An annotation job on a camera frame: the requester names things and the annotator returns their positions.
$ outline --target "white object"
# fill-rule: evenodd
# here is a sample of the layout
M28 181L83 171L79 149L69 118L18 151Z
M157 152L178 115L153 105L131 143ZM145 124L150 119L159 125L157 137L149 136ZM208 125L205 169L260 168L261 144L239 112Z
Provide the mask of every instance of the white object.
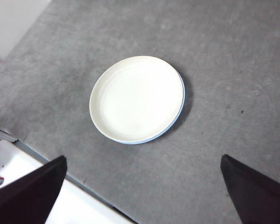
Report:
M96 128L123 144L140 144L165 133L177 120L185 100L181 76L152 56L122 60L98 79L89 110Z
M0 141L0 176L4 177L0 188L41 166L39 161L15 145L6 140ZM64 180L46 224L89 223L130 224L131 222L68 180Z

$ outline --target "plate rim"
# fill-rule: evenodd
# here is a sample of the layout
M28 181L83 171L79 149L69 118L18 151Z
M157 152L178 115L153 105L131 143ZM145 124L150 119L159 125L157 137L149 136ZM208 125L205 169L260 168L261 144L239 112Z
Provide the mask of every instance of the plate rim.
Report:
M167 63L168 65L170 65L175 71L176 73L178 74L179 78L180 78L180 81L182 83L182 104L181 104L181 107L176 115L176 117L174 118L174 120L163 130L161 131L159 134L155 135L154 137L151 137L149 139L145 139L145 140L141 140L141 141L132 141L132 142L127 142L127 141L120 141L120 140L117 140L117 139L114 139L114 138L111 138L109 136L107 136L106 134L102 133L102 131L97 127L97 125L95 124L95 122L93 121L92 119L92 116L91 116L91 110L90 110L90 103L91 103L91 96L92 96L92 92L93 90L95 89L97 83L99 82L99 80L101 79L101 77L110 69L112 68L113 66L117 65L118 63L124 61L124 60L127 60L127 59L131 59L131 58L135 58L135 57L153 57L153 58L157 58L159 60L162 60L163 62ZM165 60L161 59L161 58L158 58L158 57L154 57L154 56L145 56L145 55L141 55L141 56L132 56L132 57L128 57L128 58L125 58L123 60L120 60L119 62L113 64L111 67L109 67L105 72L103 72L101 74L101 76L98 78L98 80L96 81L96 83L94 84L93 88L92 88L92 91L91 91L91 95L89 97L89 114L90 114L90 118L94 124L94 126L96 127L96 129L102 134L104 135L105 137L115 141L115 142L118 142L118 143L121 143L121 144L125 144L125 145L138 145L138 144L143 144L143 143L146 143L146 142L149 142L149 141L152 141L152 140L155 140L157 138L159 138L161 135L163 135L165 132L167 132L172 126L173 124L177 121L177 119L179 118L179 116L181 115L181 112L182 112L182 109L183 109L183 106L184 106L184 103L185 103L185 97L186 97L186 89L185 89L185 85L184 85L184 82L183 82L183 79L182 79L182 76L179 74L179 72L171 65L169 64L168 62L166 62Z

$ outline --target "black object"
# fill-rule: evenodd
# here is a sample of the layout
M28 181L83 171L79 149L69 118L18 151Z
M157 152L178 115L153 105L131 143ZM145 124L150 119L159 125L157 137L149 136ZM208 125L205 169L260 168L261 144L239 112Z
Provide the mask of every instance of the black object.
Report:
M43 224L67 171L60 156L0 189L0 223Z
M228 155L221 170L243 224L280 224L280 183Z

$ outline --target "white plate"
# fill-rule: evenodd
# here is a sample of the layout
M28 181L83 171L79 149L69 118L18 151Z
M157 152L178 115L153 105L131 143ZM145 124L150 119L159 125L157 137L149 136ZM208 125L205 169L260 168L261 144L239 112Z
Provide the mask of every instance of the white plate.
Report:
M165 133L185 100L181 76L167 62L151 56L122 60L94 85L89 111L96 128L123 144L140 144Z

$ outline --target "white surface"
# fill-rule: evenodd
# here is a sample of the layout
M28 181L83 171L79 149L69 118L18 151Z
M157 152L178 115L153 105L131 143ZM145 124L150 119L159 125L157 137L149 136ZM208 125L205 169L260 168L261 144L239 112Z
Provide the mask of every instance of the white surface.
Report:
M13 144L0 141L0 175L5 186L42 166ZM64 180L46 224L130 224L128 220Z
M0 0L0 62L16 46L50 0Z
M102 74L92 90L89 109L102 134L129 144L149 140L168 128L182 100L182 80L170 64L136 56Z

